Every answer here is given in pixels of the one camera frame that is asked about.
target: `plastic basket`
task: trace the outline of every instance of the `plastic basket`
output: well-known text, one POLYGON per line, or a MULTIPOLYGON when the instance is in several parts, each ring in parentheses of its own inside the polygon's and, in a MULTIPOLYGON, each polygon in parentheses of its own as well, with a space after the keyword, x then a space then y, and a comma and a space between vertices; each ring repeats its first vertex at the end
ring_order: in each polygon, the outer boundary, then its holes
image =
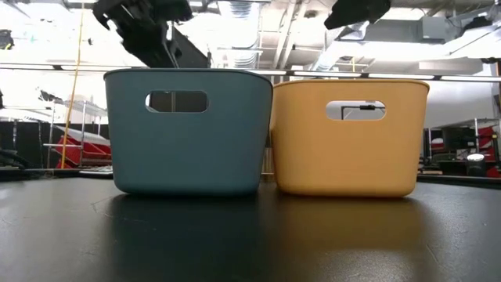
POLYGON ((272 85, 237 70, 142 69, 105 74, 114 181, 128 193, 257 191, 272 85), (152 91, 204 92, 201 113, 148 110, 152 91))
POLYGON ((420 81, 294 81, 276 85, 272 145, 281 190, 401 197, 416 182, 429 86, 420 81), (331 101, 376 100, 380 120, 333 120, 331 101))

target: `teal plastic basket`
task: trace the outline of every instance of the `teal plastic basket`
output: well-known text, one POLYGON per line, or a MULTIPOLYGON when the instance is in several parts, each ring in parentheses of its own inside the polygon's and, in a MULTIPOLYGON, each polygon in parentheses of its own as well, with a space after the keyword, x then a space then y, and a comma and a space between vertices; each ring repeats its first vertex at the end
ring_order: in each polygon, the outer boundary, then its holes
POLYGON ((241 70, 128 69, 104 75, 114 182, 126 193, 231 195, 259 186, 272 84, 241 70), (151 92, 203 92, 200 113, 154 112, 151 92))

